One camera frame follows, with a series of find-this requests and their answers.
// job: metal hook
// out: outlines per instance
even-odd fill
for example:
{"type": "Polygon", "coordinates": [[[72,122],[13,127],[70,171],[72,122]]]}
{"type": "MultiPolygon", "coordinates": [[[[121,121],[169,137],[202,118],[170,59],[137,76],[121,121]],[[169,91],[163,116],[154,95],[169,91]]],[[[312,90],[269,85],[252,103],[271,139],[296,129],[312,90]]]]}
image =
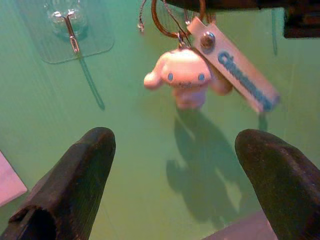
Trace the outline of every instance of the metal hook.
{"type": "Polygon", "coordinates": [[[71,43],[72,49],[73,49],[74,53],[78,56],[78,55],[81,54],[80,53],[80,48],[79,48],[79,44],[78,44],[76,35],[75,35],[74,30],[72,28],[71,21],[70,21],[70,16],[73,16],[74,14],[75,13],[73,11],[70,11],[66,16],[60,15],[59,17],[64,19],[66,28],[67,28],[68,33],[69,33],[69,39],[70,39],[70,43],[71,43]]]}

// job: key ring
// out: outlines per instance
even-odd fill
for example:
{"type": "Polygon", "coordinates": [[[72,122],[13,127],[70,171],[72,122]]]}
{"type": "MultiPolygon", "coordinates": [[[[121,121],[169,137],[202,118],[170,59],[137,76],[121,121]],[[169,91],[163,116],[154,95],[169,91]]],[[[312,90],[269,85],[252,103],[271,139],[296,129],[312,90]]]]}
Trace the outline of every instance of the key ring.
{"type": "MultiPolygon", "coordinates": [[[[205,14],[206,14],[206,1],[205,0],[199,0],[200,3],[200,16],[199,19],[202,21],[205,14]]],[[[177,32],[169,32],[167,31],[164,26],[160,23],[157,15],[157,0],[152,0],[152,5],[151,5],[151,12],[152,12],[152,19],[154,21],[154,24],[156,27],[159,29],[161,33],[164,35],[170,37],[170,38],[178,38],[178,33],[177,32]]],[[[187,37],[190,35],[190,32],[187,30],[186,31],[186,36],[187,37]]]]}

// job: green wall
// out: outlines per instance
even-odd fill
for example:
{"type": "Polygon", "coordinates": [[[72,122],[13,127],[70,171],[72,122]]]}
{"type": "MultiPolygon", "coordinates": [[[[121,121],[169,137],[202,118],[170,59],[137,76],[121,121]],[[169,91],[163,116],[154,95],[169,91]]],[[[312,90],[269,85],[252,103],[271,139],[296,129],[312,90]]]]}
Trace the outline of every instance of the green wall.
{"type": "MultiPolygon", "coordinates": [[[[91,240],[201,239],[259,209],[234,151],[237,134],[260,128],[320,166],[319,39],[284,39],[283,10],[221,12],[218,26],[281,93],[259,119],[234,91],[208,93],[200,112],[179,112],[168,87],[151,92],[145,74],[177,42],[153,25],[137,31],[140,1],[107,1],[113,48],[87,57],[104,101],[95,101],[78,61],[48,64],[14,1],[0,1],[0,150],[30,190],[93,127],[111,128],[117,151],[91,240]]],[[[0,232],[23,197],[0,208],[0,232]]]]}

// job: white tag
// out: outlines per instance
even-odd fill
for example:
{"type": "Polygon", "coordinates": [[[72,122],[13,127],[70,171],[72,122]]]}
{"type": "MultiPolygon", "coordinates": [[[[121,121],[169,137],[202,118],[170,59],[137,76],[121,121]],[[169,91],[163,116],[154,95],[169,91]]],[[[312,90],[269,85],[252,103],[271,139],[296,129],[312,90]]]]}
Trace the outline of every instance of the white tag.
{"type": "Polygon", "coordinates": [[[270,112],[277,105],[280,96],[275,88],[214,23],[206,26],[195,17],[187,28],[195,38],[193,46],[230,81],[256,112],[270,112]],[[201,47],[201,38],[206,33],[215,38],[213,50],[209,53],[201,47]]]}

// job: clear adhesive pad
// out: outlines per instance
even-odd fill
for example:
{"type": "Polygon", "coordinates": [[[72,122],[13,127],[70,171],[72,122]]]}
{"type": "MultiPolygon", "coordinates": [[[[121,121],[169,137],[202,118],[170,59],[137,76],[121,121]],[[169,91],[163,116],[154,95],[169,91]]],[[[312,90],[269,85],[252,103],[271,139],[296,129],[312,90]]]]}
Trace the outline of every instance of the clear adhesive pad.
{"type": "Polygon", "coordinates": [[[106,52],[114,44],[114,34],[103,0],[17,0],[30,37],[47,63],[76,59],[63,18],[70,22],[83,57],[106,52]]]}

